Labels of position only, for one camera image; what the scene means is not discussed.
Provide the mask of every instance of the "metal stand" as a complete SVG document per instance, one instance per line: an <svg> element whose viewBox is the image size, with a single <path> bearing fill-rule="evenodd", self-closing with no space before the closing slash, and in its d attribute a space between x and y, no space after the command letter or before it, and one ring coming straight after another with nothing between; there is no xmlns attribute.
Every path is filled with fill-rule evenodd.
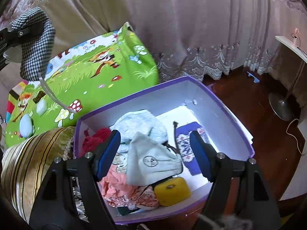
<svg viewBox="0 0 307 230"><path fill-rule="evenodd" d="M289 96L292 94L292 91L293 91L294 87L296 86L296 83L297 83L298 79L300 78L300 75L302 74L304 66L305 66L305 61L302 60L302 62L300 63L300 67L297 71L296 77L295 77L289 91L287 92L287 95L285 96L285 98L283 98L280 94L274 94L274 93L269 94L270 105L271 105L273 111L275 112L275 114L277 116L279 116L282 120L290 121L290 120L294 119L293 110L289 106L287 100L288 100Z"/></svg>

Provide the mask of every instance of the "purple box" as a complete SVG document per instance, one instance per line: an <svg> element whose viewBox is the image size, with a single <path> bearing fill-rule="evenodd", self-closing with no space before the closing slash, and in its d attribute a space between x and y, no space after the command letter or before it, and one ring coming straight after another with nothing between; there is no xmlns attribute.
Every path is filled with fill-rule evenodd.
<svg viewBox="0 0 307 230"><path fill-rule="evenodd" d="M76 126L75 155L79 156L85 139L84 131L87 129L91 136L100 128L113 125L127 112L146 109L154 116L158 116L182 105L193 113L220 152L224 152L232 159L244 161L254 155L254 149L221 100L190 76L139 91L82 116ZM193 190L192 196L180 203L125 216L119 216L116 208L107 206L116 224L156 220L186 211L201 200L205 200L210 189L211 183L206 182Z"/></svg>

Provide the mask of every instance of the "red mushroom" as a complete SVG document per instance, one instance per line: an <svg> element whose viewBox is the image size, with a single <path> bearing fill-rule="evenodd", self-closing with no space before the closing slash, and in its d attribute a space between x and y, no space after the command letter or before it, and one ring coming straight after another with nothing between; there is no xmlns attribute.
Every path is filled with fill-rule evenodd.
<svg viewBox="0 0 307 230"><path fill-rule="evenodd" d="M81 101L79 99L76 99L75 101L73 101L68 108L74 110L77 113L83 109L83 107L81 105ZM70 114L69 119L70 120L74 119L73 113Z"/></svg>

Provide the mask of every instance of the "wooden floor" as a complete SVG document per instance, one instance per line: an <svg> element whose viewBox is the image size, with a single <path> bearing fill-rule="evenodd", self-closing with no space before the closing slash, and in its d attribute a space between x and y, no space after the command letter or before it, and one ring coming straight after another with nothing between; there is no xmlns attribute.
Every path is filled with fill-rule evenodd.
<svg viewBox="0 0 307 230"><path fill-rule="evenodd" d="M246 68L238 68L229 76L223 75L217 81L206 76L203 83L225 103L253 135L252 145L256 152L254 158L262 168L274 196L279 200L294 175L300 153L295 139L286 134L289 122L281 120L274 114L268 95L271 92L285 95L287 90L268 74L259 77L260 83L254 83L253 78L248 77L247 71L249 70ZM290 102L298 117L300 109L294 97L290 97ZM302 150L305 140L297 128L297 121L290 126L289 132L298 138ZM227 214L232 212L236 201L237 184L234 180L225 210ZM192 228L203 205L200 203L182 214L145 224L151 230L168 227L188 230Z"/></svg>

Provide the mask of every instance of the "yellow container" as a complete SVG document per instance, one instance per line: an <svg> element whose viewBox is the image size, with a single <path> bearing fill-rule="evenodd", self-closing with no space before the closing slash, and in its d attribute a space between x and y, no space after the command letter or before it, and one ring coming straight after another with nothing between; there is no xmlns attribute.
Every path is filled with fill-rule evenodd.
<svg viewBox="0 0 307 230"><path fill-rule="evenodd" d="M163 183L158 184L154 188L159 203L162 206L171 206L191 195L191 191L182 177L169 179Z"/></svg>

